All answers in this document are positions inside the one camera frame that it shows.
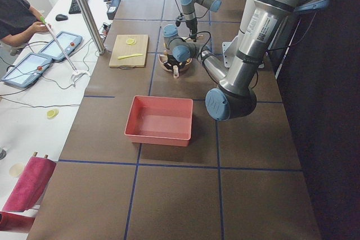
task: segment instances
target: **white table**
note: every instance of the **white table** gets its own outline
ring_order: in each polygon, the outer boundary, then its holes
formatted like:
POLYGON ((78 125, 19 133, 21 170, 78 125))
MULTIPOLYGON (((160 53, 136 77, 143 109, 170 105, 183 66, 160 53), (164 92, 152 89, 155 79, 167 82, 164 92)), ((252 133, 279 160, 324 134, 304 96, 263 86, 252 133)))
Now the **white table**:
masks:
MULTIPOLYGON (((63 30, 81 35, 83 41, 78 47, 80 48, 91 39, 91 36, 81 14, 68 14, 70 2, 71 0, 58 0, 46 17, 46 21, 52 25, 55 34, 63 30), (59 13, 68 15, 69 19, 57 22, 55 16, 59 13)), ((98 29, 104 22, 111 23, 107 19, 107 8, 103 0, 88 0, 88 4, 98 29)), ((36 34, 29 43, 50 41, 51 39, 49 33, 36 34)), ((31 48, 34 52, 38 52, 44 46, 44 43, 36 43, 31 48)), ((15 61, 15 64, 29 52, 31 52, 30 48, 25 48, 15 61)), ((88 68, 83 62, 84 59, 89 67, 89 72, 92 73, 97 56, 97 48, 94 43, 88 43, 70 59, 77 69, 86 70, 88 68)), ((70 77, 72 73, 73 70, 70 64, 63 61, 50 66, 45 71, 44 77, 57 81, 62 87, 67 87, 71 84, 70 77)), ((56 83, 40 78, 30 89, 4 97, 33 106, 79 105, 88 82, 89 76, 85 75, 77 81, 76 87, 63 90, 56 83)), ((2 95, 18 92, 19 90, 21 89, 5 85, 3 82, 0 83, 0 94, 2 95)), ((77 111, 78 106, 30 108, 4 99, 0 100, 0 147, 7 151, 7 156, 0 160, 1 208, 17 182, 17 178, 10 176, 9 169, 17 163, 26 164, 35 151, 38 152, 39 157, 48 155, 49 159, 57 161, 77 111), (58 108, 60 112, 54 119, 49 120, 46 113, 52 108, 58 108)), ((35 216, 36 213, 36 210, 29 210, 20 213, 20 215, 35 216)), ((0 232, 0 239, 18 240, 26 239, 26 237, 27 234, 0 232)))

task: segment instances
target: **black wall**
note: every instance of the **black wall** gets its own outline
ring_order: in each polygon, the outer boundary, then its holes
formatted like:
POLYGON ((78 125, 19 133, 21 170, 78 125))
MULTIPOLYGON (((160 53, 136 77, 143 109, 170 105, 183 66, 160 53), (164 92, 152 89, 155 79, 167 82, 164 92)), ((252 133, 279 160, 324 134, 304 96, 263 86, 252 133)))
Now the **black wall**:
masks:
POLYGON ((323 239, 360 239, 360 0, 318 12, 278 84, 323 239))

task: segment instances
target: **tablet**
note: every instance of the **tablet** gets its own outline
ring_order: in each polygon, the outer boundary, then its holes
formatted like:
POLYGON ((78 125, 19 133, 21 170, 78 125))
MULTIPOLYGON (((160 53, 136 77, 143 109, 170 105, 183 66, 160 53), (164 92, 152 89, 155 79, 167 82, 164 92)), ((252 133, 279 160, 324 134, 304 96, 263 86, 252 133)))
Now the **tablet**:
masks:
MULTIPOLYGON (((83 40, 82 36, 65 31, 58 33, 56 38, 67 55, 71 54, 83 40)), ((55 61, 65 59, 64 54, 54 40, 50 41, 39 53, 50 56, 55 61)))
POLYGON ((12 70, 8 71, 1 78, 1 81, 16 87, 26 88, 39 79, 51 62, 52 59, 49 56, 29 53, 12 70))

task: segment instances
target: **table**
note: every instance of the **table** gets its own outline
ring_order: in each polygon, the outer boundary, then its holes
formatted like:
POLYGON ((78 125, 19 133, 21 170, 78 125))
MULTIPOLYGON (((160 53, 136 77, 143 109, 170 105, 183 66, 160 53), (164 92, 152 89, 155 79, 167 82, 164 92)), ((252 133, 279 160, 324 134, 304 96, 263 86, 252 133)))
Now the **table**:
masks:
MULTIPOLYGON (((55 33, 64 30, 81 35, 83 37, 81 47, 91 39, 91 36, 81 14, 68 14, 70 2, 71 0, 58 0, 46 20, 52 25, 55 33), (68 15, 69 19, 57 22, 55 16, 59 13, 68 15)), ((107 8, 103 0, 89 0, 88 4, 98 28, 103 22, 111 23, 107 19, 107 8)), ((50 41, 51 39, 49 33, 36 34, 29 43, 50 41)), ((33 43, 31 48, 38 52, 44 45, 44 43, 33 43)), ((25 48, 15 63, 19 62, 29 52, 31 52, 30 48, 25 48)), ((71 56, 71 60, 78 69, 86 70, 89 68, 89 72, 92 73, 98 56, 96 52, 96 46, 93 43, 88 43, 78 53, 71 56)), ((45 71, 44 77, 55 80, 61 87, 66 88, 71 84, 72 72, 69 63, 63 61, 49 67, 45 71)), ((59 159, 89 79, 88 76, 83 76, 77 81, 76 87, 63 90, 53 81, 40 78, 30 89, 16 95, 4 96, 33 106, 51 106, 50 108, 31 108, 5 99, 0 101, 0 147, 7 150, 6 158, 0 161, 1 206, 5 204, 17 182, 17 178, 9 175, 9 169, 12 165, 16 163, 26 164, 35 151, 40 157, 49 155, 51 160, 57 161, 59 159), (74 106, 57 107, 52 105, 74 106), (55 107, 60 110, 60 113, 54 119, 48 120, 46 112, 55 107)), ((1 95, 20 90, 0 83, 1 95)), ((36 213, 35 210, 29 210, 24 215, 34 216, 36 213)), ((26 235, 0 232, 0 238, 25 239, 26 235)))
MULTIPOLYGON (((199 20, 219 58, 245 4, 222 1, 199 20)), ((121 1, 106 45, 148 34, 146 67, 109 69, 111 52, 98 58, 28 240, 321 238, 271 67, 259 71, 251 115, 214 121, 204 105, 214 83, 201 65, 177 80, 159 66, 161 30, 176 15, 173 0, 121 1), (131 143, 135 95, 193 99, 190 145, 131 143)))

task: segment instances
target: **mouse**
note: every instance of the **mouse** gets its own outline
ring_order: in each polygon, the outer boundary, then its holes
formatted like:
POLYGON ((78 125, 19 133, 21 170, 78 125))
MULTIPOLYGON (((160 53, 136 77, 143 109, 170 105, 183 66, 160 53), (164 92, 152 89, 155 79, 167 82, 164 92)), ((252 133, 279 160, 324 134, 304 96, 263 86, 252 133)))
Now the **mouse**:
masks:
POLYGON ((68 16, 67 15, 64 15, 64 14, 58 14, 56 15, 55 17, 55 20, 56 21, 65 21, 68 19, 68 16))

